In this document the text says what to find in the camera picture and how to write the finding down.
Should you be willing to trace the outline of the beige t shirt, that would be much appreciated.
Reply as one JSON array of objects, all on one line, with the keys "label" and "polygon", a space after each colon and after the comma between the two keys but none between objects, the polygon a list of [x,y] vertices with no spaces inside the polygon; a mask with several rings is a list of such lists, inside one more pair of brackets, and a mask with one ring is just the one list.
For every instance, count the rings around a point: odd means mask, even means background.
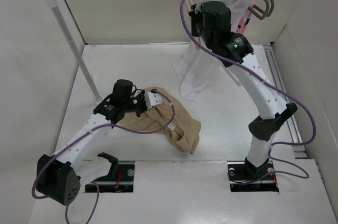
[{"label": "beige t shirt", "polygon": [[184,106],[164,88],[149,87],[145,90],[153,89],[164,94],[169,100],[164,99],[163,104],[146,111],[140,117],[127,113],[119,124],[140,132],[158,130],[177,150],[193,154],[200,141],[201,122],[192,118]]}]

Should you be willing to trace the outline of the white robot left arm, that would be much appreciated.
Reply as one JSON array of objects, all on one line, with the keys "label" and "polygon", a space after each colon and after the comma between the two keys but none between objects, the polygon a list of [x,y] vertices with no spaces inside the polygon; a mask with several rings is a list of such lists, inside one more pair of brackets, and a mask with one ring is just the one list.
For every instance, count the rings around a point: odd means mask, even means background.
[{"label": "white robot left arm", "polygon": [[140,90],[135,94],[133,87],[131,81],[119,79],[112,93],[94,108],[88,121],[64,148],[51,156],[44,154],[40,157],[32,186],[35,199],[51,198],[64,206],[75,199],[85,179],[79,167],[99,139],[126,113],[140,116],[158,103],[151,92]]}]

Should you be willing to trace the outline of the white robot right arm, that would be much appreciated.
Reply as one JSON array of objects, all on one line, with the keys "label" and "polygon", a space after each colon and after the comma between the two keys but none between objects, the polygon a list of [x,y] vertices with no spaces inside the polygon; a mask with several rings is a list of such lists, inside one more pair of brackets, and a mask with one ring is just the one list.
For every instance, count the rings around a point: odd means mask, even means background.
[{"label": "white robot right arm", "polygon": [[210,51],[220,56],[223,65],[241,82],[258,109],[258,117],[248,126],[252,140],[244,164],[246,176],[255,179],[266,168],[268,151],[277,132],[297,111],[297,106],[287,103],[262,82],[265,73],[254,49],[244,35],[231,30],[230,9],[223,2],[203,3],[200,11],[193,7],[189,16],[192,35],[200,37]]}]

